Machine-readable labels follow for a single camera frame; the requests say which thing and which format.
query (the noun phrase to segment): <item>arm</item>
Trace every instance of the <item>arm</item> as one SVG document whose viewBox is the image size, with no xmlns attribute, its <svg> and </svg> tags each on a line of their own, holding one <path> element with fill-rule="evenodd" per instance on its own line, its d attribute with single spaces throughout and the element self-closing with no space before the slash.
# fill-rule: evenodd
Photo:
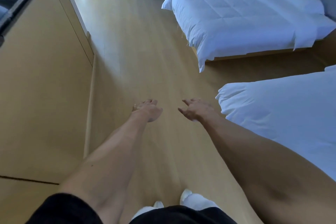
<svg viewBox="0 0 336 224">
<path fill-rule="evenodd" d="M 179 111 L 198 120 L 265 224 L 334 223 L 336 183 L 292 150 L 234 124 L 199 99 Z"/>
<path fill-rule="evenodd" d="M 156 104 L 156 100 L 148 99 L 135 105 L 128 120 L 61 184 L 60 192 L 87 202 L 104 224 L 119 221 L 141 136 L 147 122 L 156 120 L 162 113 Z"/>
</svg>

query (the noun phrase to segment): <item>white duvet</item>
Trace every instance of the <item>white duvet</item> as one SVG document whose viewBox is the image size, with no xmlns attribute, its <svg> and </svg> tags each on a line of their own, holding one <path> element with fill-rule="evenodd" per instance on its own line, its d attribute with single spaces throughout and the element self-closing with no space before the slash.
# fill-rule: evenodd
<svg viewBox="0 0 336 224">
<path fill-rule="evenodd" d="M 336 66 L 229 83 L 218 92 L 226 119 L 288 147 L 336 181 Z"/>
<path fill-rule="evenodd" d="M 285 0 L 165 0 L 190 46 L 199 71 L 214 57 L 311 47 L 317 26 Z"/>
</svg>

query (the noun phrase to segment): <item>black shorts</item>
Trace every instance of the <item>black shorts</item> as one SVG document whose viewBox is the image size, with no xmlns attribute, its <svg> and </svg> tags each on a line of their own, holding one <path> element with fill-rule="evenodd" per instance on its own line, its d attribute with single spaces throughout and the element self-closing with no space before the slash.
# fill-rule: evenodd
<svg viewBox="0 0 336 224">
<path fill-rule="evenodd" d="M 48 197 L 27 222 L 27 224 L 42 223 L 103 224 L 98 214 L 86 202 L 78 197 L 64 193 Z M 236 224 L 233 219 L 217 207 L 196 211 L 182 205 L 143 213 L 130 223 Z"/>
</svg>

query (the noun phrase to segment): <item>wooden floor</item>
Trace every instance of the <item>wooden floor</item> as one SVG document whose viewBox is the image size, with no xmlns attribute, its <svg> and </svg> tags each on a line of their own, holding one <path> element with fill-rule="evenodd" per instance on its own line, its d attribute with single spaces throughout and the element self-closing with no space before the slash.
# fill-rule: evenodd
<svg viewBox="0 0 336 224">
<path fill-rule="evenodd" d="M 215 96 L 229 82 L 251 82 L 322 71 L 309 52 L 208 63 L 203 73 L 164 0 L 76 0 L 99 50 L 90 151 L 128 117 L 132 106 L 156 98 L 164 108 L 148 124 L 129 185 L 121 223 L 145 205 L 178 204 L 185 188 L 215 201 L 238 224 L 261 223 L 199 123 L 178 111 L 181 99 Z"/>
</svg>

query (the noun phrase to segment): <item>hand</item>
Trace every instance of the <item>hand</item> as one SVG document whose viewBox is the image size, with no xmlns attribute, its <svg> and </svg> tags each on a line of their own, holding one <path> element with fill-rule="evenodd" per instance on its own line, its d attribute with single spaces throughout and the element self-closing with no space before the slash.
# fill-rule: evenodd
<svg viewBox="0 0 336 224">
<path fill-rule="evenodd" d="M 142 110 L 148 113 L 149 118 L 148 122 L 152 122 L 160 117 L 161 113 L 163 112 L 162 108 L 157 107 L 158 101 L 155 99 L 147 99 L 146 101 L 141 102 L 140 104 L 135 104 L 133 106 L 132 112 Z"/>
<path fill-rule="evenodd" d="M 178 110 L 191 121 L 199 121 L 205 115 L 215 112 L 209 103 L 201 99 L 192 98 L 183 99 L 182 101 L 188 106 L 188 108 L 179 107 Z"/>
</svg>

